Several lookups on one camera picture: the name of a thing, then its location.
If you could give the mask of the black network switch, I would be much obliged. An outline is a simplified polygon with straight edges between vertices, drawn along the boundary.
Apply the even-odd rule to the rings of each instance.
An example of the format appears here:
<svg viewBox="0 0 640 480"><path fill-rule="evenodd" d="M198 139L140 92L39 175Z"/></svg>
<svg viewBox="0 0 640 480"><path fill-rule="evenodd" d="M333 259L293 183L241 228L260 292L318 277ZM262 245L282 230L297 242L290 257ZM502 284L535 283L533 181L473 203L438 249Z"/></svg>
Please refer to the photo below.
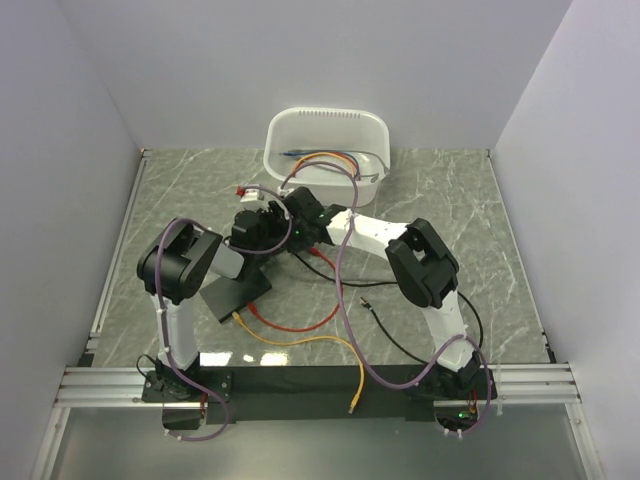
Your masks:
<svg viewBox="0 0 640 480"><path fill-rule="evenodd" d="M288 238L286 250L292 254L307 252L317 243L318 241L311 236L294 234Z"/></svg>
<svg viewBox="0 0 640 480"><path fill-rule="evenodd" d="M261 269L250 270L242 279L219 277L200 290L200 295L213 317L219 322L238 312L272 289Z"/></svg>

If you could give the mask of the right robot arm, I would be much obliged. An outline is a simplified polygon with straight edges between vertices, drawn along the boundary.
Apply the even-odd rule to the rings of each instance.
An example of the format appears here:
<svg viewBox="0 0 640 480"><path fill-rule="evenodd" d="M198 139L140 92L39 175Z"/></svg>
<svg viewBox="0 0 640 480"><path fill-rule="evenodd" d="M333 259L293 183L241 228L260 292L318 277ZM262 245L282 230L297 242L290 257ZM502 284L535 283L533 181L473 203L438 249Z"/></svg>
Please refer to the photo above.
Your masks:
<svg viewBox="0 0 640 480"><path fill-rule="evenodd" d="M427 220L393 223L358 214L342 205L323 207L306 187L283 198L305 246L336 246L335 283L340 289L346 251L362 251L388 262L404 298L422 313L437 348L440 387L452 399L475 386L479 354L467 335L458 300L458 261Z"/></svg>

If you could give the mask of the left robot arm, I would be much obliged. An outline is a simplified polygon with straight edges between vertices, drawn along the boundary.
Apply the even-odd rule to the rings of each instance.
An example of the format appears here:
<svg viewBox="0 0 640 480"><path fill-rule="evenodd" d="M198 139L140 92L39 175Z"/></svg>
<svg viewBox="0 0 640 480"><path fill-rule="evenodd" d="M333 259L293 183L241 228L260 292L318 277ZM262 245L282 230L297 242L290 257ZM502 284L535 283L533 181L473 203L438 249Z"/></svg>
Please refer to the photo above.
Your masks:
<svg viewBox="0 0 640 480"><path fill-rule="evenodd" d="M172 219L136 267L156 309L159 352L149 387L180 402L212 389L195 341L193 297L214 272L218 278L205 294L216 318L226 320L272 288L261 267L283 250L292 231L291 215L275 201L236 214L229 238L194 220Z"/></svg>

